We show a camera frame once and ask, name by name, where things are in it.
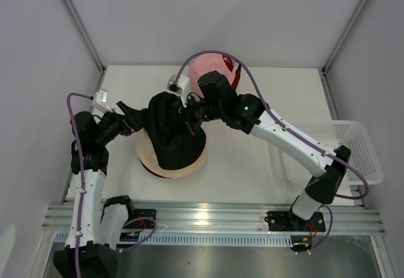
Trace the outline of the black hat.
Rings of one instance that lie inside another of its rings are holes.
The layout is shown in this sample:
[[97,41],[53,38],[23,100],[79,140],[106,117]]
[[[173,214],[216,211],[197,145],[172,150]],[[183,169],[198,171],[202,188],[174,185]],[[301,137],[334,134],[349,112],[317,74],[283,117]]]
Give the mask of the black hat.
[[152,174],[153,176],[156,176],[156,177],[162,178],[162,179],[167,179],[167,177],[161,176],[161,175],[159,175],[159,174],[157,174],[157,173],[151,171],[149,168],[147,168],[147,167],[144,165],[144,163],[142,163],[142,162],[140,162],[140,163],[141,163],[141,165],[143,166],[143,168],[144,168],[147,172],[149,172],[150,174]]

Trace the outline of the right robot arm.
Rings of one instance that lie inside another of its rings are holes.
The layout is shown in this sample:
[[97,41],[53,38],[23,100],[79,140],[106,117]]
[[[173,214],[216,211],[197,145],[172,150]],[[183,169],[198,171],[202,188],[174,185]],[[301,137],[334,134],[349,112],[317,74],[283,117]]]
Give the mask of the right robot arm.
[[332,203],[336,197],[351,151],[343,145],[331,148],[317,142],[279,115],[267,111],[257,96],[237,94],[227,77],[217,71],[203,75],[198,86],[203,96],[194,100],[188,77],[173,76],[168,82],[168,90],[178,94],[182,102],[177,110],[179,121],[195,134],[201,123],[221,120],[229,128],[262,139],[299,162],[311,178],[291,205],[287,220],[294,231],[307,228],[317,209]]

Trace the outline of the light pink hat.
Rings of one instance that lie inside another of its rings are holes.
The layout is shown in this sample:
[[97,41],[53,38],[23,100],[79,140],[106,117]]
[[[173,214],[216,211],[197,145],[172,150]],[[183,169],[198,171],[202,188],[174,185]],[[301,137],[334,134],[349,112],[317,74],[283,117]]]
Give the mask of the light pink hat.
[[189,66],[188,77],[193,85],[198,85],[198,80],[211,71],[217,71],[226,76],[227,68],[222,59],[223,54],[203,54],[198,56]]

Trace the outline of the red baseball cap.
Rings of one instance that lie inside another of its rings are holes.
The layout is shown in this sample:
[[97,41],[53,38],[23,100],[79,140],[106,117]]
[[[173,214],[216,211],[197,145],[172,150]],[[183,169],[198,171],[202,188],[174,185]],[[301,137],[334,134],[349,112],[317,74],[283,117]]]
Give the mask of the red baseball cap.
[[231,84],[231,87],[233,89],[236,89],[239,86],[239,82],[241,80],[241,79],[240,80],[235,79],[235,71],[238,67],[238,65],[236,65],[237,61],[235,61],[234,59],[232,59],[231,57],[226,56],[226,55],[223,55],[222,59],[227,68],[226,77],[227,77],[229,83]]

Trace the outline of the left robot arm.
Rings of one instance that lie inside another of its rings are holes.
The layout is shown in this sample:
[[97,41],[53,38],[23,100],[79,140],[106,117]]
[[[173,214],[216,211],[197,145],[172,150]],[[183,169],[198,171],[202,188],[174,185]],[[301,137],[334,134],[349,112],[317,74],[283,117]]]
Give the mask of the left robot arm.
[[144,127],[146,111],[118,102],[122,111],[107,111],[96,121],[88,111],[70,115],[73,135],[71,169],[75,196],[73,216],[65,247],[56,251],[53,264],[63,277],[116,277],[117,244],[121,231],[139,222],[155,230],[155,216],[141,217],[129,196],[102,201],[107,177],[107,144],[115,137],[129,136]]

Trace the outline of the beige bucket hat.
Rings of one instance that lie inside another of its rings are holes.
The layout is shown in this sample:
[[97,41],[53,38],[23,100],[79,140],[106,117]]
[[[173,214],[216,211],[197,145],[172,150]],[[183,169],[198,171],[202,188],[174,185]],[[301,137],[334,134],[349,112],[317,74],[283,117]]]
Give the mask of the beige bucket hat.
[[201,169],[207,160],[208,146],[207,144],[205,144],[201,155],[195,162],[193,162],[189,166],[176,170],[162,169],[158,164],[157,156],[147,132],[145,130],[142,130],[136,139],[136,152],[138,154],[140,162],[144,163],[144,165],[151,171],[164,177],[189,176]]

